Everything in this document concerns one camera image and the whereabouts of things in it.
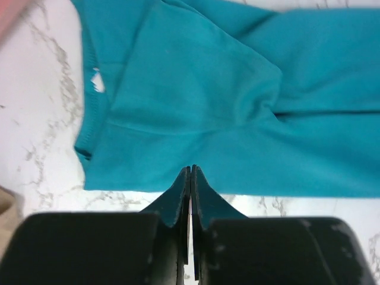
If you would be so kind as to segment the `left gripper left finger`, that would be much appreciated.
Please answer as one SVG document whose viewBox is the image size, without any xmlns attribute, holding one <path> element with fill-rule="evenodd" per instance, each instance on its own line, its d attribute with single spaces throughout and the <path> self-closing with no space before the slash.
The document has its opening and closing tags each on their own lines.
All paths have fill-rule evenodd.
<svg viewBox="0 0 380 285">
<path fill-rule="evenodd" d="M 183 284 L 190 169 L 139 212 L 38 213 L 15 231 L 2 284 Z"/>
</svg>

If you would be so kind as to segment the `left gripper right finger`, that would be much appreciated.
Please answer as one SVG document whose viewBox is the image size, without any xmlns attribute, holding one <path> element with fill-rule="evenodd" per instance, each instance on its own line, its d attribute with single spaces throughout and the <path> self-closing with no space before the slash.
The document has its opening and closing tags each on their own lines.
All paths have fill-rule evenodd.
<svg viewBox="0 0 380 285">
<path fill-rule="evenodd" d="M 374 284 L 349 226 L 334 217 L 254 217 L 191 170 L 194 273 L 199 284 Z"/>
</svg>

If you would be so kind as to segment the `teal t shirt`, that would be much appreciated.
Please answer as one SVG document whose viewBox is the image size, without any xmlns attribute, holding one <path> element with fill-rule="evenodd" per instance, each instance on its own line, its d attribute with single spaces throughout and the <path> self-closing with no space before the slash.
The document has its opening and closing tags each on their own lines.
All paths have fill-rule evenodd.
<svg viewBox="0 0 380 285">
<path fill-rule="evenodd" d="M 379 196 L 379 9 L 74 1 L 84 189 Z"/>
</svg>

